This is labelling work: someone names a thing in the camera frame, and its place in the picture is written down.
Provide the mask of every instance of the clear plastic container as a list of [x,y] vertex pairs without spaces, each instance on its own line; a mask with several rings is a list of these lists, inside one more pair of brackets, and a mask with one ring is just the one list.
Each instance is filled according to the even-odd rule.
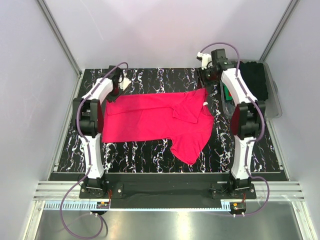
[[[244,63],[257,62],[257,63],[263,64],[265,81],[266,81],[265,84],[268,90],[268,99],[265,101],[265,118],[266,119],[280,118],[282,116],[282,109],[281,109],[279,98],[278,98],[278,88],[271,76],[271,72],[268,64],[264,61],[253,61],[253,60],[247,60],[242,62]],[[236,109],[235,103],[232,100],[229,100],[229,101],[226,100],[224,86],[221,81],[220,81],[220,87],[221,87],[222,108],[223,108],[224,115],[226,116],[227,119],[231,119]]]

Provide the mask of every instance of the white wall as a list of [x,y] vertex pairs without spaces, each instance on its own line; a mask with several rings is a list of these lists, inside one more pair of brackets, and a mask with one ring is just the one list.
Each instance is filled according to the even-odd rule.
[[0,1],[0,236],[21,239],[76,74],[35,0]]
[[132,68],[199,66],[197,52],[217,41],[237,46],[243,59],[259,59],[290,0],[46,2],[85,69],[122,61]]
[[267,62],[283,110],[274,120],[276,133],[320,237],[319,9],[320,1],[300,1]]

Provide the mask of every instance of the black cloth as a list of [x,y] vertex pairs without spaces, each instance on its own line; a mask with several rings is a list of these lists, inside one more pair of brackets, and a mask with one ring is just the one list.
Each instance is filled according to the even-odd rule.
[[251,93],[260,101],[267,100],[268,90],[263,63],[258,63],[256,61],[244,63],[241,61],[239,69],[241,71],[241,76]]

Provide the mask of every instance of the black marble table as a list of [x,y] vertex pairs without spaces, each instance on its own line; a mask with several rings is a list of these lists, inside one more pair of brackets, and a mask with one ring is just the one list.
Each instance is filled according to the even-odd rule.
[[[104,69],[86,69],[78,93],[86,94]],[[150,94],[187,92],[197,89],[195,68],[139,68],[129,69],[126,75],[132,80],[124,94]],[[207,102],[214,116],[211,138],[194,165],[177,159],[170,151],[168,139],[102,143],[101,158],[107,173],[223,173],[233,164],[234,137],[230,133],[230,120],[223,113],[221,92],[213,86]],[[74,127],[69,126],[57,172],[84,173],[86,170],[81,141]],[[268,129],[264,138],[253,148],[252,172],[279,172],[278,159]]]

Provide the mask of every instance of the red shirt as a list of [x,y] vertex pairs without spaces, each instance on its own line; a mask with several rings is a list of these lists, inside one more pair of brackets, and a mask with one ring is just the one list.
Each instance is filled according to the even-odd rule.
[[171,152],[192,165],[207,144],[214,117],[203,106],[205,88],[190,92],[120,96],[107,103],[102,141],[172,140]]

